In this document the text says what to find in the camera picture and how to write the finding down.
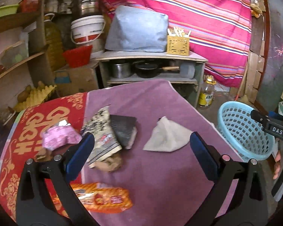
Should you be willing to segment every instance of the purple tablecloth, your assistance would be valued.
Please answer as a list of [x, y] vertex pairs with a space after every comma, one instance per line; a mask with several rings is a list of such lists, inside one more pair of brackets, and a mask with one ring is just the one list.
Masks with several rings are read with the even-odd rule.
[[[159, 118], [197, 131], [220, 154], [240, 161], [215, 128], [165, 80], [150, 80], [91, 91], [87, 96], [86, 119], [103, 106], [114, 115], [137, 118], [137, 137], [130, 150], [122, 150], [124, 165], [105, 173], [87, 166], [82, 181], [104, 182], [126, 188], [133, 207], [119, 214], [93, 213], [101, 226], [183, 226], [209, 193], [213, 183], [205, 177], [189, 145], [171, 152], [143, 151]], [[233, 182], [219, 215], [233, 196]]]

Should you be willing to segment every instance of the frying pan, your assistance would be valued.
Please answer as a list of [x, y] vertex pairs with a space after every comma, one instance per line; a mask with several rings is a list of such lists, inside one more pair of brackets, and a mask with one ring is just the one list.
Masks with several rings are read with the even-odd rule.
[[151, 62], [137, 62], [134, 64], [136, 74], [141, 78], [153, 78], [163, 70], [180, 69], [179, 66], [168, 66], [159, 68], [158, 64]]

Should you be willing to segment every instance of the yellow label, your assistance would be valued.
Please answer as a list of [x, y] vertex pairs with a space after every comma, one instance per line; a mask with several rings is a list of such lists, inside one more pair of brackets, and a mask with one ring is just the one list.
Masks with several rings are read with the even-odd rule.
[[203, 106], [209, 106], [212, 103], [213, 94], [200, 93], [198, 103]]

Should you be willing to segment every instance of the bucket handle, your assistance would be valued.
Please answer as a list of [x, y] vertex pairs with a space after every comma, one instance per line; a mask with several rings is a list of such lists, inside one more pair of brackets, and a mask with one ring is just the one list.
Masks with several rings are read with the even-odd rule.
[[98, 39], [98, 38], [100, 37], [100, 35], [104, 32], [105, 25], [106, 25], [106, 21], [104, 21], [104, 25], [103, 25], [103, 29], [102, 29], [101, 33], [99, 33], [99, 34], [97, 35], [97, 37], [94, 38], [94, 39], [91, 39], [91, 40], [89, 40], [89, 41], [84, 41], [84, 42], [75, 42], [75, 41], [73, 40], [73, 37], [72, 37], [72, 32], [70, 33], [70, 39], [71, 39], [71, 41], [72, 41], [74, 44], [76, 44], [76, 45], [82, 45], [82, 44], [87, 44], [87, 43], [93, 42], [94, 40]]

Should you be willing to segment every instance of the utensil holder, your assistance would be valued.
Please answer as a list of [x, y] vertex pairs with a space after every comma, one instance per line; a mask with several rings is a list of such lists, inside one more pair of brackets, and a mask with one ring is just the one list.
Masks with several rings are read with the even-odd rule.
[[189, 56], [190, 42], [188, 37], [168, 35], [167, 53]]

